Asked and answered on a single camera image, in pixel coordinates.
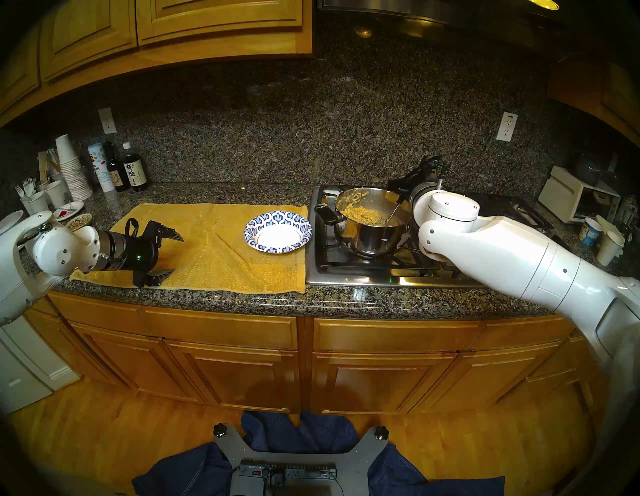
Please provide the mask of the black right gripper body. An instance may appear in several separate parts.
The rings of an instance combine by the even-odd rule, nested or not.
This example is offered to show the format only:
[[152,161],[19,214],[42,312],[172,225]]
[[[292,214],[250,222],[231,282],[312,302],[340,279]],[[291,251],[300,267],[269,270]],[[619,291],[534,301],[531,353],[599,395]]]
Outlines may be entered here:
[[440,178],[441,156],[423,157],[411,174],[409,174],[409,197],[419,199],[430,191],[442,190],[443,179]]

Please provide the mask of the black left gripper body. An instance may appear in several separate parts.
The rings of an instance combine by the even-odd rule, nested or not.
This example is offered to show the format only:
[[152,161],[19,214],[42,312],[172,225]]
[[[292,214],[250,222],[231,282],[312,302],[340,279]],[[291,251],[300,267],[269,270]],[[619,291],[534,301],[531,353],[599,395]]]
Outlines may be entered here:
[[125,249],[119,270],[150,273],[159,257],[158,235],[139,237],[125,235],[124,239]]

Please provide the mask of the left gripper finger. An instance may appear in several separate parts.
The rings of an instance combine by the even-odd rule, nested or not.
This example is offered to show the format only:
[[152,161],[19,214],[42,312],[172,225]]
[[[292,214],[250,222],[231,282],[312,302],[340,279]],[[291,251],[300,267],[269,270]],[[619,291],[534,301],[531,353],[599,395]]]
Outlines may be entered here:
[[174,271],[174,269],[159,269],[148,273],[134,271],[134,286],[138,288],[159,287]]
[[159,222],[148,222],[145,227],[145,239],[150,240],[155,246],[161,246],[163,239],[171,239],[183,243],[183,237],[174,229],[162,225]]

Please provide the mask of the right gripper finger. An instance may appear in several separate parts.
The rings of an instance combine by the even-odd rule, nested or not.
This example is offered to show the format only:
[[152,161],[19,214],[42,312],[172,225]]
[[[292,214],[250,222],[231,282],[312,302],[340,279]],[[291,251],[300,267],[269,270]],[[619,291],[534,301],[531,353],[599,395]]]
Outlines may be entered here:
[[409,172],[402,178],[389,180],[387,190],[397,193],[400,197],[409,197],[415,186],[415,174]]

